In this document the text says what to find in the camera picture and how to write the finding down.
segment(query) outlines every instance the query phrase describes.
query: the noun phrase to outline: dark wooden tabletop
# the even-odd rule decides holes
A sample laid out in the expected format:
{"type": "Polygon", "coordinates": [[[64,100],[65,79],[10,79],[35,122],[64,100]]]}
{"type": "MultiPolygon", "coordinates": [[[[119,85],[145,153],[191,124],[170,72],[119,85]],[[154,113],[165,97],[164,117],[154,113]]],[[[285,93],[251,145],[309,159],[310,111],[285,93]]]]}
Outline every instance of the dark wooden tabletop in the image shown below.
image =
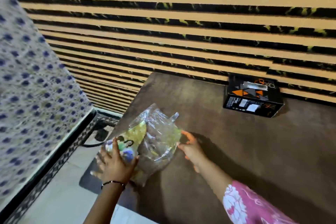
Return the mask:
{"type": "MultiPolygon", "coordinates": [[[[274,118],[223,109],[224,86],[152,73],[112,136],[152,103],[179,112],[208,157],[299,223],[336,223],[336,108],[296,99],[274,118]]],[[[123,205],[158,223],[231,223],[221,202],[177,150],[123,205]]]]}

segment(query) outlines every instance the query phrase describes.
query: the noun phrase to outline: polka dot cloth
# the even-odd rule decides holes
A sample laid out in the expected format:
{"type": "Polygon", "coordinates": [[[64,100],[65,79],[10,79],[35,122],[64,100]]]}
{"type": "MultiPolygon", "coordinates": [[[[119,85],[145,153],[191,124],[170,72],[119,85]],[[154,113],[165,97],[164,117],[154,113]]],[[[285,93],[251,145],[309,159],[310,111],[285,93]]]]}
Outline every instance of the polka dot cloth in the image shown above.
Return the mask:
{"type": "Polygon", "coordinates": [[[91,109],[17,0],[0,0],[0,203],[91,109]]]}

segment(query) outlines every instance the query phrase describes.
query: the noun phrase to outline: black box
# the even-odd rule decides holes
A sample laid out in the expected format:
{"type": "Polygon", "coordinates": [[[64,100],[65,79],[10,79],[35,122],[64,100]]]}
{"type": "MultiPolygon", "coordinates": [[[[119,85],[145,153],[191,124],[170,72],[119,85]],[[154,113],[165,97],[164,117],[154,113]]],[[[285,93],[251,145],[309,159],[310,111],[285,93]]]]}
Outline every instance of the black box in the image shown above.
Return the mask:
{"type": "Polygon", "coordinates": [[[223,107],[271,118],[284,105],[275,83],[272,79],[230,74],[223,107]]]}

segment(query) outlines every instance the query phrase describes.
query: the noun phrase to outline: plastic bag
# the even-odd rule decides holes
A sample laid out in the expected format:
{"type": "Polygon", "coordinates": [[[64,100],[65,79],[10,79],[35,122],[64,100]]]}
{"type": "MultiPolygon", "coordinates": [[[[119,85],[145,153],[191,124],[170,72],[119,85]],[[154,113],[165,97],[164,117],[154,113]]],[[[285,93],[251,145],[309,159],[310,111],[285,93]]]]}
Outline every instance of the plastic bag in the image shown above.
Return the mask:
{"type": "MultiPolygon", "coordinates": [[[[117,136],[120,155],[131,162],[138,154],[138,165],[131,178],[137,185],[144,186],[148,177],[162,169],[172,159],[181,129],[174,121],[179,113],[167,117],[156,104],[152,104],[129,125],[129,129],[117,136]]],[[[107,151],[112,150],[112,141],[106,142],[107,151]]]]}

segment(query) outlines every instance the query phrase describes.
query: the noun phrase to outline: pink floral sleeve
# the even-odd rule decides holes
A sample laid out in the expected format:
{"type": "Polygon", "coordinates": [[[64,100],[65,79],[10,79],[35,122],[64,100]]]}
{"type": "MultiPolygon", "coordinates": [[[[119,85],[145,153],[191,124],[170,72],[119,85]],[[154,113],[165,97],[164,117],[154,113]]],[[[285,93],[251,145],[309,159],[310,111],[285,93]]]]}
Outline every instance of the pink floral sleeve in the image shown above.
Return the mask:
{"type": "Polygon", "coordinates": [[[233,224],[295,224],[273,205],[238,181],[226,188],[224,208],[233,224]]]}

